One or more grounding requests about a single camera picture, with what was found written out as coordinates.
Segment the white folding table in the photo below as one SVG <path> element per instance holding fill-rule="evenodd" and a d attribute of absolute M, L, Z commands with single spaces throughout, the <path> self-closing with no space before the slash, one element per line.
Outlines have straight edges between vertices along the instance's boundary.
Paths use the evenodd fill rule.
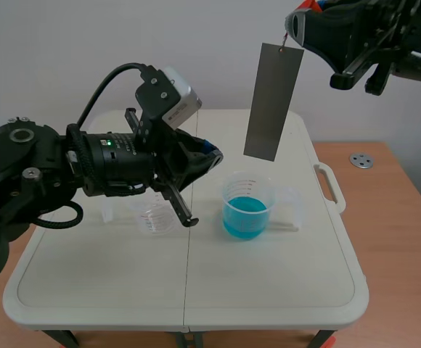
<path fill-rule="evenodd" d="M 182 193 L 200 222 L 164 236 L 139 232 L 128 208 L 116 204 L 103 223 L 100 198 L 78 193 L 83 222 L 71 229 L 37 228 L 4 292 L 17 324 L 42 330 L 67 348 L 72 330 L 180 333 L 233 329 L 316 329 L 309 347 L 358 320 L 369 293 L 340 213 L 346 208 L 335 176 L 316 158 L 302 119 L 289 112 L 275 162 L 243 156 L 249 110 L 202 110 L 182 129 L 206 138 L 224 161 Z M 98 117 L 90 133 L 128 132 L 123 112 Z M 300 192 L 299 231 L 286 229 L 290 207 L 278 207 L 251 241 L 221 224 L 221 183 L 235 170 L 270 177 Z M 324 198 L 316 170 L 336 202 Z M 54 220 L 70 220 L 58 210 Z"/>

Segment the metal plate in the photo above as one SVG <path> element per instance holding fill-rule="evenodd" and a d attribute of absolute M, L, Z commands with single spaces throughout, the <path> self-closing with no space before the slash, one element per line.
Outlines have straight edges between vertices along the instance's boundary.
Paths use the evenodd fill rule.
<path fill-rule="evenodd" d="M 358 168 L 369 169 L 373 166 L 373 158 L 362 152 L 352 154 L 349 156 L 349 160 Z"/>
<path fill-rule="evenodd" d="M 302 49 L 263 43 L 244 154 L 274 161 L 303 58 Z"/>

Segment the robotic arm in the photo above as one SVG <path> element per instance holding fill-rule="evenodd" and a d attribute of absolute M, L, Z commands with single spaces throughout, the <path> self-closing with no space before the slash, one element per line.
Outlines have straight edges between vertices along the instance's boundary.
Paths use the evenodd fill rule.
<path fill-rule="evenodd" d="M 390 74 L 421 81 L 421 0 L 307 0 L 285 29 L 329 64 L 333 88 L 351 89 L 375 64 L 367 93 L 381 95 Z"/>
<path fill-rule="evenodd" d="M 131 133 L 87 134 L 80 130 L 107 84 L 118 74 L 138 69 L 144 83 L 135 96 L 143 113 L 126 110 Z M 64 136 L 28 118 L 10 118 L 0 127 L 0 272 L 9 242 L 31 223 L 70 228 L 81 222 L 83 209 L 71 199 L 79 188 L 87 196 L 131 196 L 150 187 L 171 202 L 181 223 L 196 225 L 180 191 L 223 159 L 209 142 L 177 129 L 201 107 L 191 87 L 171 68 L 130 63 L 113 70 L 92 96 L 77 123 Z M 62 206 L 77 216 L 51 222 L 40 215 Z"/>

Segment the clear plastic measuring cup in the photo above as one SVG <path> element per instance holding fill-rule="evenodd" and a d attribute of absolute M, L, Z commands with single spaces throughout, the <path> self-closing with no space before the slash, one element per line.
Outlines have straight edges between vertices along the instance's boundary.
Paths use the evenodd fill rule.
<path fill-rule="evenodd" d="M 162 194 L 150 188 L 142 195 L 117 200 L 121 200 L 129 208 L 136 221 L 136 227 L 144 234 L 162 236 L 179 227 L 179 220 L 171 203 L 164 200 Z M 104 197 L 102 200 L 102 219 L 105 223 L 114 219 L 114 203 L 112 197 Z"/>
<path fill-rule="evenodd" d="M 293 206 L 291 223 L 296 229 L 301 227 L 303 212 L 299 193 L 289 187 L 276 187 L 261 175 L 235 172 L 225 180 L 222 198 L 224 227 L 238 238 L 251 239 L 261 234 L 277 202 Z"/>

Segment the cup handle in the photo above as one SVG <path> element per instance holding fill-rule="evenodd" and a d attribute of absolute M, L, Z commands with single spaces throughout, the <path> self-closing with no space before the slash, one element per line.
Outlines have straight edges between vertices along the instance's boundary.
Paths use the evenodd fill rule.
<path fill-rule="evenodd" d="M 293 226 L 298 230 L 303 225 L 304 208 L 301 194 L 298 190 L 289 186 L 277 187 L 277 203 L 290 204 L 294 208 Z"/>

